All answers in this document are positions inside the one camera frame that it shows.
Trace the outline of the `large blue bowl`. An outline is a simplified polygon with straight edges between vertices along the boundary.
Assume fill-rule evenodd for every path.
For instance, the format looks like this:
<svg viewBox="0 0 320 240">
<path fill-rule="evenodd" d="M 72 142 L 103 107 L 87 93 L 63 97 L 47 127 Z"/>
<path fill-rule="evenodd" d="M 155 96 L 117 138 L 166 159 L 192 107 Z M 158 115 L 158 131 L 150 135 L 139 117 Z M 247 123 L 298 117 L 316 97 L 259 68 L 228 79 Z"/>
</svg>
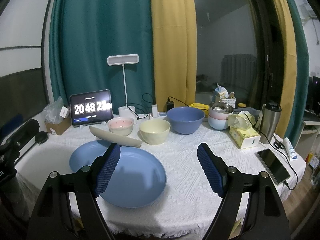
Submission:
<svg viewBox="0 0 320 240">
<path fill-rule="evenodd" d="M 172 129 L 184 135 L 196 132 L 204 117 L 205 113 L 194 107 L 175 107 L 167 111 Z"/>
</svg>

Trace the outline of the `steel bowl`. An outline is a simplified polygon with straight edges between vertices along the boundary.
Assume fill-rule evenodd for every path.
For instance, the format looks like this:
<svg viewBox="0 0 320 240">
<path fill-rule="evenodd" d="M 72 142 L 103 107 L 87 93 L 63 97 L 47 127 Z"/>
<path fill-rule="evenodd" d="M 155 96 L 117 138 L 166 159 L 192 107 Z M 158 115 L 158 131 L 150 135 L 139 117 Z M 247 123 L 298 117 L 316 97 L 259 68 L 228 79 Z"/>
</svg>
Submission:
<svg viewBox="0 0 320 240">
<path fill-rule="evenodd" d="M 220 101 L 212 102 L 209 106 L 209 113 L 212 114 L 213 112 L 230 114 L 233 113 L 233 107 Z"/>
</svg>

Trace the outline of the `yellow teal curtain right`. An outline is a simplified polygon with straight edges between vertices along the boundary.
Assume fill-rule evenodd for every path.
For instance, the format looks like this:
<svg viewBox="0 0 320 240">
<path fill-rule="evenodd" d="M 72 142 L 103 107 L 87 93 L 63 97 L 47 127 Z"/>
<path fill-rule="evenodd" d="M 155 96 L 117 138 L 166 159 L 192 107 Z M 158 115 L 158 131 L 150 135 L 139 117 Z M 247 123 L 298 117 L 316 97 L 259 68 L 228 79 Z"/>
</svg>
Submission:
<svg viewBox="0 0 320 240">
<path fill-rule="evenodd" d="M 273 0 L 284 46 L 284 74 L 276 134 L 297 145 L 308 97 L 309 52 L 295 0 Z"/>
</svg>

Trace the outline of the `clear plastic bag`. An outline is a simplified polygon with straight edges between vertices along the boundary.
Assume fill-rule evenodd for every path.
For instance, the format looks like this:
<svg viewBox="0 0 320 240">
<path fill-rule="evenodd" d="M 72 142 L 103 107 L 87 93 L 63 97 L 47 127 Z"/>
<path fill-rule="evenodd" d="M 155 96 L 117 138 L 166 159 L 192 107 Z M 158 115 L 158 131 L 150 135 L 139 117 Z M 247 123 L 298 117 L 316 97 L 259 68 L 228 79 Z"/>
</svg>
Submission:
<svg viewBox="0 0 320 240">
<path fill-rule="evenodd" d="M 63 121 L 63 117 L 60 116 L 61 109 L 63 107 L 63 99 L 61 96 L 56 101 L 48 104 L 42 111 L 42 116 L 45 122 L 50 124 L 59 124 Z"/>
</svg>

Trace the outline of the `black round object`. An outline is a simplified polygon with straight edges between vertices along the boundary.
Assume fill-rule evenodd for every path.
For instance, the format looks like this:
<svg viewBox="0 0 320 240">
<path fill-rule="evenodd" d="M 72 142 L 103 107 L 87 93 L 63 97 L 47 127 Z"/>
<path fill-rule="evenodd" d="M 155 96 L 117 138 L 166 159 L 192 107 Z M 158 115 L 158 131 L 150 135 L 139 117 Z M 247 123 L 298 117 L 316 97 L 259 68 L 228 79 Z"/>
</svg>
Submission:
<svg viewBox="0 0 320 240">
<path fill-rule="evenodd" d="M 37 135 L 35 135 L 35 142 L 39 145 L 45 143 L 49 138 L 49 135 L 47 132 L 45 131 L 40 131 L 39 133 L 37 133 Z"/>
</svg>

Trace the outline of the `large blue plate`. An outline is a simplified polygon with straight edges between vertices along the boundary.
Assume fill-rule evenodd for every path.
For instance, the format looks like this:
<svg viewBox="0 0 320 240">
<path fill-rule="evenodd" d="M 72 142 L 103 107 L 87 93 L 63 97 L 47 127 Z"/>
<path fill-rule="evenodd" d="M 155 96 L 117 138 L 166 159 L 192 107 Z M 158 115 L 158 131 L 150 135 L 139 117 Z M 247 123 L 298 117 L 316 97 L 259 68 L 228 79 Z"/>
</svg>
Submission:
<svg viewBox="0 0 320 240">
<path fill-rule="evenodd" d="M 167 184 L 162 163 L 151 153 L 121 146 L 120 159 L 109 184 L 100 196 L 123 208 L 139 208 L 156 201 Z"/>
</svg>

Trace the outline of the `white cream tube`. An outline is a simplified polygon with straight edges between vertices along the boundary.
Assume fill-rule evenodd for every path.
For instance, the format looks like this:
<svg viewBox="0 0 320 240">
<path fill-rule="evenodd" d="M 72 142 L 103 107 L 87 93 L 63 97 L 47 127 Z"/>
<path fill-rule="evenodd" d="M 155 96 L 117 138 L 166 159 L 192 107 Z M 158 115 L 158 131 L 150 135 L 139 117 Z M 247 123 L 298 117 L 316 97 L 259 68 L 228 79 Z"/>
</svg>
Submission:
<svg viewBox="0 0 320 240">
<path fill-rule="evenodd" d="M 288 158 L 290 161 L 295 161 L 298 159 L 297 152 L 293 148 L 291 141 L 288 138 L 283 139 L 283 145 L 285 146 L 285 150 L 287 152 Z"/>
</svg>

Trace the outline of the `white tablecloth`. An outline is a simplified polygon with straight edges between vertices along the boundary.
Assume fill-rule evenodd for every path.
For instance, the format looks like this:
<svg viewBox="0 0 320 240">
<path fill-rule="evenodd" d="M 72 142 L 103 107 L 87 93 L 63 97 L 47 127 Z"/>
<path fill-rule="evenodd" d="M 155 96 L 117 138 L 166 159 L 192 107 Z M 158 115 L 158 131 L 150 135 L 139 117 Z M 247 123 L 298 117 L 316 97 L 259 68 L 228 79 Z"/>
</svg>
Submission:
<svg viewBox="0 0 320 240">
<path fill-rule="evenodd" d="M 97 202 L 113 233 L 139 236 L 201 239 L 212 222 L 221 199 L 215 194 L 197 159 L 197 147 L 205 142 L 228 166 L 248 174 L 258 174 L 264 166 L 257 152 L 266 148 L 259 144 L 241 150 L 227 131 L 216 131 L 204 122 L 190 135 L 170 132 L 160 145 L 142 144 L 163 165 L 167 184 L 153 203 L 134 209 L 117 207 L 103 198 Z M 42 145 L 35 145 L 17 164 L 20 180 L 26 184 L 25 198 L 33 207 L 41 188 L 52 171 L 71 173 L 69 159 L 85 144 L 106 149 L 108 142 L 99 140 L 89 127 L 70 127 L 62 135 L 50 135 Z"/>
</svg>

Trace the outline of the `white desk lamp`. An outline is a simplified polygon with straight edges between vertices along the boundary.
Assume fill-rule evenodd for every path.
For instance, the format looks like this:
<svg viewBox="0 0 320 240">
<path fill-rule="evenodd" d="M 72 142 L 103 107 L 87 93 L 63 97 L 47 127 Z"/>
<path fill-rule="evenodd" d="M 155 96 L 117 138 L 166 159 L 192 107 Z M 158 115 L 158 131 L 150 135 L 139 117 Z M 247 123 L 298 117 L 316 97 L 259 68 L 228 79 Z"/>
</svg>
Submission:
<svg viewBox="0 0 320 240">
<path fill-rule="evenodd" d="M 136 114 L 135 107 L 128 105 L 125 66 L 128 64 L 137 64 L 138 62 L 139 62 L 139 55 L 138 54 L 112 55 L 112 56 L 107 57 L 107 65 L 108 66 L 121 66 L 122 73 L 123 73 L 125 105 L 118 108 L 119 117 L 131 118 L 133 120 L 134 124 L 137 123 L 138 117 Z"/>
</svg>

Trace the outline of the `teal curtain left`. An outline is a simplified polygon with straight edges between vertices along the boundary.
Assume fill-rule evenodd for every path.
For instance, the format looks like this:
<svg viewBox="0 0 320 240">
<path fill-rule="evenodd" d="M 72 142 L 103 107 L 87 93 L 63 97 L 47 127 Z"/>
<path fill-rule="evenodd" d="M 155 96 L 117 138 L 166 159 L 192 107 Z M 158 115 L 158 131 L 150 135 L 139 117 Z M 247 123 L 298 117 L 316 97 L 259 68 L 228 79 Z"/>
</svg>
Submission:
<svg viewBox="0 0 320 240">
<path fill-rule="evenodd" d="M 112 55 L 138 54 L 125 66 L 128 105 L 148 113 L 155 99 L 150 0 L 54 0 L 49 32 L 53 97 L 108 89 L 113 112 L 125 105 L 121 66 Z"/>
</svg>

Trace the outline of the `pink strawberry bowl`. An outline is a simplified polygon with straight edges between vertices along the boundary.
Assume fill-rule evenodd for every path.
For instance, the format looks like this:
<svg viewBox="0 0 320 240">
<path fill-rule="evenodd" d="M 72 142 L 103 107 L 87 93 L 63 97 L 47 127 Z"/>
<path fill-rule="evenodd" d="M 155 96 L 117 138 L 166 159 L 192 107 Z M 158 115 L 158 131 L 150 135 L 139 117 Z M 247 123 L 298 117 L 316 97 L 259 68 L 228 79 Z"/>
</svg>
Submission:
<svg viewBox="0 0 320 240">
<path fill-rule="evenodd" d="M 107 122 L 107 126 L 110 132 L 128 136 L 132 130 L 134 125 L 134 120 L 129 117 L 116 117 Z"/>
</svg>

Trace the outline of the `steel thermos mug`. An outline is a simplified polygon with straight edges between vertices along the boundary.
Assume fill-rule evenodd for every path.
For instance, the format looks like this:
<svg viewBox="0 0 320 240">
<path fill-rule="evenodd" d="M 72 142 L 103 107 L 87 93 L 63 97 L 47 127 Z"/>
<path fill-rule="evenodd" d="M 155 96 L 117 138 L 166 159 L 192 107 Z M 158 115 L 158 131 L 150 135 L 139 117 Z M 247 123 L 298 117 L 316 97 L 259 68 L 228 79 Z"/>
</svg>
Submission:
<svg viewBox="0 0 320 240">
<path fill-rule="evenodd" d="M 280 104 L 269 101 L 262 110 L 262 121 L 260 125 L 260 142 L 268 144 L 272 140 L 273 134 L 276 130 L 276 126 L 279 122 L 281 115 Z"/>
</svg>

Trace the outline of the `yellow tissue box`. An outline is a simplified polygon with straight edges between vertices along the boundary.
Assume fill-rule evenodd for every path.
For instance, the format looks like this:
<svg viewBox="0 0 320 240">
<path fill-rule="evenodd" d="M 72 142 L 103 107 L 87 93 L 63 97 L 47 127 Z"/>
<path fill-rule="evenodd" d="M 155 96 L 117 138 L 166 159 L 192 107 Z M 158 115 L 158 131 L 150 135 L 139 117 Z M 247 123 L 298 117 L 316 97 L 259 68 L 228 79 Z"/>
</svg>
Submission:
<svg viewBox="0 0 320 240">
<path fill-rule="evenodd" d="M 255 124 L 255 118 L 249 111 L 240 111 L 229 116 L 229 134 L 240 149 L 252 148 L 259 144 L 260 134 L 254 129 Z"/>
</svg>

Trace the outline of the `white phone charger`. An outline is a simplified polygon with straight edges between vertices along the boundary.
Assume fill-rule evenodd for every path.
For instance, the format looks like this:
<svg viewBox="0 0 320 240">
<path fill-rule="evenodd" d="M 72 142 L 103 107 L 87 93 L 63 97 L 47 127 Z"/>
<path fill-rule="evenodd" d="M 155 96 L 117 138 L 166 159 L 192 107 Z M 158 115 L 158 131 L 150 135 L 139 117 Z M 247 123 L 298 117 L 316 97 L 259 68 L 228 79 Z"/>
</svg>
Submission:
<svg viewBox="0 0 320 240">
<path fill-rule="evenodd" d="M 158 106 L 157 104 L 151 105 L 152 109 L 152 117 L 157 118 L 158 117 Z"/>
</svg>

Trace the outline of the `cardboard box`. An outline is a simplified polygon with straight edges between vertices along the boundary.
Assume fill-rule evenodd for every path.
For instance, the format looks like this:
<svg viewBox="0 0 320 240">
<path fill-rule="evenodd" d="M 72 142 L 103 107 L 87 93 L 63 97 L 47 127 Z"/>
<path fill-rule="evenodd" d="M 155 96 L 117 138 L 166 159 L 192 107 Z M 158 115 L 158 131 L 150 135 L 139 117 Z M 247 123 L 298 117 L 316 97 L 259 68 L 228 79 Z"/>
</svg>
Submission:
<svg viewBox="0 0 320 240">
<path fill-rule="evenodd" d="M 53 135 L 62 135 L 70 126 L 70 117 L 63 119 L 59 124 L 45 122 L 47 132 Z"/>
</svg>

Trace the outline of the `small white box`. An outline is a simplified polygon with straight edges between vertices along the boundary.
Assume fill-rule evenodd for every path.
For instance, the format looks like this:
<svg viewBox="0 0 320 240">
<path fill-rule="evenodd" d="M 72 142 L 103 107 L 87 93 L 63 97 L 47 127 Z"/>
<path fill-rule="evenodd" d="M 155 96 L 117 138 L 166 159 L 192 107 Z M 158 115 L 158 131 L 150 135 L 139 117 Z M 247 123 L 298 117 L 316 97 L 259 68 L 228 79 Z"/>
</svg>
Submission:
<svg viewBox="0 0 320 240">
<path fill-rule="evenodd" d="M 68 107 L 62 106 L 59 116 L 66 119 L 69 116 L 70 109 Z"/>
</svg>

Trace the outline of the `small blue plate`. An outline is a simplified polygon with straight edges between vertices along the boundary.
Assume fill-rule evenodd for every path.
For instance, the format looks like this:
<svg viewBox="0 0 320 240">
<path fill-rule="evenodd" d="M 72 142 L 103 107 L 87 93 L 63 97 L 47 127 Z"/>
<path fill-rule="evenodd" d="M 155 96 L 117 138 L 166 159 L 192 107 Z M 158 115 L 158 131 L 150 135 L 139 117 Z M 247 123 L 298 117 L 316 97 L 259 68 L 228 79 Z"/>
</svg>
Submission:
<svg viewBox="0 0 320 240">
<path fill-rule="evenodd" d="M 102 156 L 110 145 L 105 140 L 94 140 L 79 146 L 70 156 L 71 170 L 77 172 L 83 166 L 91 166 L 96 157 Z"/>
</svg>

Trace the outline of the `cream yellow bowl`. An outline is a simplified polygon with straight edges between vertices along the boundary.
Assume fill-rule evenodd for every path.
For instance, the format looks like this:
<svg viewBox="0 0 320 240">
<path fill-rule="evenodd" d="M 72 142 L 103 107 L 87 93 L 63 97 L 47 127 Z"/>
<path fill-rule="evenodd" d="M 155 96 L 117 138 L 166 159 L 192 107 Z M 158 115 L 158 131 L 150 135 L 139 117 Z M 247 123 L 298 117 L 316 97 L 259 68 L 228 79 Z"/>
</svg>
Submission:
<svg viewBox="0 0 320 240">
<path fill-rule="evenodd" d="M 170 123 L 163 119 L 144 121 L 139 126 L 142 139 L 149 145 L 159 145 L 165 142 L 170 132 Z"/>
</svg>

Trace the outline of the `black smartphone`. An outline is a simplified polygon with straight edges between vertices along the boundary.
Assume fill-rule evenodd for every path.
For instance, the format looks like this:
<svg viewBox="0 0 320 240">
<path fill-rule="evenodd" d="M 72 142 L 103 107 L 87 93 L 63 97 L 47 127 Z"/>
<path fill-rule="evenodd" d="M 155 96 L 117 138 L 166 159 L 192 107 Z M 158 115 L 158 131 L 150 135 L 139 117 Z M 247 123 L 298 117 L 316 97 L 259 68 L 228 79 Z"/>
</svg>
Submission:
<svg viewBox="0 0 320 240">
<path fill-rule="evenodd" d="M 257 157 L 263 163 L 273 181 L 279 185 L 290 178 L 290 174 L 276 155 L 269 149 L 257 152 Z"/>
</svg>

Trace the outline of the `beige plate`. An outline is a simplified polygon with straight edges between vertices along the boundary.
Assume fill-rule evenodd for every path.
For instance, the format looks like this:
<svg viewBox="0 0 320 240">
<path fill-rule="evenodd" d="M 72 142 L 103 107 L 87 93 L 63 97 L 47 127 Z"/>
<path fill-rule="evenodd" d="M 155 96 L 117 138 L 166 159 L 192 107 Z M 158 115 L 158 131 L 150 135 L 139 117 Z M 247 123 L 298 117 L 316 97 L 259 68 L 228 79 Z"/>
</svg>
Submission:
<svg viewBox="0 0 320 240">
<path fill-rule="evenodd" d="M 142 145 L 141 140 L 128 138 L 123 135 L 118 135 L 112 132 L 108 132 L 93 126 L 89 126 L 90 132 L 101 140 L 106 140 L 112 143 L 116 143 L 121 146 L 128 146 L 128 147 L 140 147 Z"/>
</svg>

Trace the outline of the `white storage basket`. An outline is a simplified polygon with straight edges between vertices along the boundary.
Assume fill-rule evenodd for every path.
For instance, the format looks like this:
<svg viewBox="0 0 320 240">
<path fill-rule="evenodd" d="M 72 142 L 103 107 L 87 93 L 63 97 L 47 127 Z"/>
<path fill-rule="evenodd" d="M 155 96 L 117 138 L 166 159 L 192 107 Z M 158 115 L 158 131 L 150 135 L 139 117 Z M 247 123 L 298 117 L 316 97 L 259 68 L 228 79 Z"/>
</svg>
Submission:
<svg viewBox="0 0 320 240">
<path fill-rule="evenodd" d="M 229 96 L 224 97 L 224 98 L 221 98 L 219 94 L 216 94 L 216 96 L 215 96 L 215 101 L 227 103 L 227 104 L 229 104 L 230 106 L 232 106 L 233 108 L 235 108 L 236 97 L 235 97 L 234 92 L 231 92 L 231 93 L 229 94 Z"/>
</svg>

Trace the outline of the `tablet showing clock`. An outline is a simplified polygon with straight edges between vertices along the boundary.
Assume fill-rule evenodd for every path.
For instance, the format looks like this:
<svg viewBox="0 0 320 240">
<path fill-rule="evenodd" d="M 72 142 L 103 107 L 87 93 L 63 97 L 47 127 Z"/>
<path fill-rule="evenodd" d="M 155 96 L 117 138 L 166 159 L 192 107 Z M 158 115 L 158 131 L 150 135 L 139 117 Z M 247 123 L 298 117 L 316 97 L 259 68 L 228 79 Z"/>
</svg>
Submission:
<svg viewBox="0 0 320 240">
<path fill-rule="evenodd" d="M 69 97 L 73 127 L 98 124 L 113 118 L 111 92 L 108 89 L 73 94 Z"/>
</svg>

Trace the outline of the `white power strip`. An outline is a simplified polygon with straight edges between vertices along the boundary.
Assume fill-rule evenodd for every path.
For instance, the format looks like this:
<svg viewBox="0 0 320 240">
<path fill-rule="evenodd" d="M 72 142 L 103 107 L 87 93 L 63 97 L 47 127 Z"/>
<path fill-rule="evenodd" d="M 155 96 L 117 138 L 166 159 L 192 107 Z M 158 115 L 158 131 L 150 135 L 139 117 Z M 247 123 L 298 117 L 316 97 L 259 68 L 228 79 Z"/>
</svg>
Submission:
<svg viewBox="0 0 320 240">
<path fill-rule="evenodd" d="M 148 114 L 148 120 L 154 119 L 154 118 L 165 118 L 167 116 L 166 112 L 158 112 L 157 115 L 153 115 L 153 113 Z"/>
</svg>

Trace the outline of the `black power adapter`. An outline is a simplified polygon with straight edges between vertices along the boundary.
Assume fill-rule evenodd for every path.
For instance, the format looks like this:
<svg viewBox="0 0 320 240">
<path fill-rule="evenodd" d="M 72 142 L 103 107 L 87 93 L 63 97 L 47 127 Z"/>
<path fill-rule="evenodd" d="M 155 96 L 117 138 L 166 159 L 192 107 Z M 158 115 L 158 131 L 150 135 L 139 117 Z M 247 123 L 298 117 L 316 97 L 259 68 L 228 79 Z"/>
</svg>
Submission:
<svg viewBox="0 0 320 240">
<path fill-rule="evenodd" d="M 173 109 L 174 107 L 175 107 L 174 102 L 171 101 L 170 99 L 168 99 L 167 102 L 166 102 L 166 109 L 167 109 L 167 111 Z"/>
</svg>

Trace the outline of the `light blue bowl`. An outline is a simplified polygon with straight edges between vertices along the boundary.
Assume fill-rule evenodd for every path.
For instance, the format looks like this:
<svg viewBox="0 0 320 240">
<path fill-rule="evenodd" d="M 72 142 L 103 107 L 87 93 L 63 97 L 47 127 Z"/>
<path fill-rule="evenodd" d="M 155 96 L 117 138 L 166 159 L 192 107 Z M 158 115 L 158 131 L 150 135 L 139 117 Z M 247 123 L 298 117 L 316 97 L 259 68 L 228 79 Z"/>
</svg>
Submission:
<svg viewBox="0 0 320 240">
<path fill-rule="evenodd" d="M 228 120 L 224 119 L 224 120 L 220 120 L 220 119 L 216 119 L 213 118 L 211 116 L 208 116 L 208 123 L 210 125 L 210 127 L 212 127 L 215 130 L 225 130 L 228 128 Z"/>
</svg>

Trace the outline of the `black scissors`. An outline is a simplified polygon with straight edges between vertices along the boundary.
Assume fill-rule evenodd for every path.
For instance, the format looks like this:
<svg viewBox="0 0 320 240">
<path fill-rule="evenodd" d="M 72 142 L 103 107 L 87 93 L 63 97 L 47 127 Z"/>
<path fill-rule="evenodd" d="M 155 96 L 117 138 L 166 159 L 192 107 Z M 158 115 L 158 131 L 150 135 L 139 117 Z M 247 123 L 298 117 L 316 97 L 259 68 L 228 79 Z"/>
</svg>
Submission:
<svg viewBox="0 0 320 240">
<path fill-rule="evenodd" d="M 285 149 L 284 144 L 280 142 L 275 135 L 273 135 L 273 138 L 274 138 L 274 143 L 273 143 L 274 147 L 276 149 L 284 150 Z"/>
</svg>

